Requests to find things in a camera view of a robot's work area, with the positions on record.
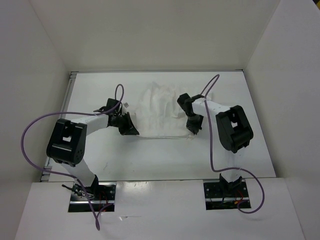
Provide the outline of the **white pleated skirt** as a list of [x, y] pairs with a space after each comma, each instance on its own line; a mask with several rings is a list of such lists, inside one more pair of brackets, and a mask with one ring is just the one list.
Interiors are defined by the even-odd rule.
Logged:
[[194, 134], [186, 127], [188, 117], [177, 103], [180, 95], [199, 94], [199, 87], [151, 82], [134, 109], [134, 126], [142, 138], [185, 139]]

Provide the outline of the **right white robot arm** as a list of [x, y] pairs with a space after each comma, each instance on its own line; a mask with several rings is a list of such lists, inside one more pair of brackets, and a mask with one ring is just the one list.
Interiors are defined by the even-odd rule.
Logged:
[[211, 141], [213, 127], [216, 127], [219, 145], [225, 149], [228, 164], [226, 171], [220, 171], [219, 191], [225, 197], [231, 196], [242, 181], [240, 167], [237, 166], [243, 156], [241, 149], [246, 148], [254, 137], [244, 109], [239, 105], [221, 105], [201, 94], [191, 97], [184, 93], [178, 97], [177, 103], [187, 116], [186, 128], [194, 135], [203, 129], [204, 118], [208, 120], [207, 129]]

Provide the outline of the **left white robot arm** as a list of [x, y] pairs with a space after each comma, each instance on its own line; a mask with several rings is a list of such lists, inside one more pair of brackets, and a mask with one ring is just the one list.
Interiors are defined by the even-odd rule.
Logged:
[[96, 199], [103, 189], [98, 177], [85, 162], [87, 136], [107, 127], [118, 128], [123, 136], [138, 136], [130, 114], [102, 114], [86, 116], [74, 120], [60, 118], [51, 134], [46, 154], [56, 163], [61, 164], [68, 175], [75, 178], [73, 192], [83, 194], [88, 200]]

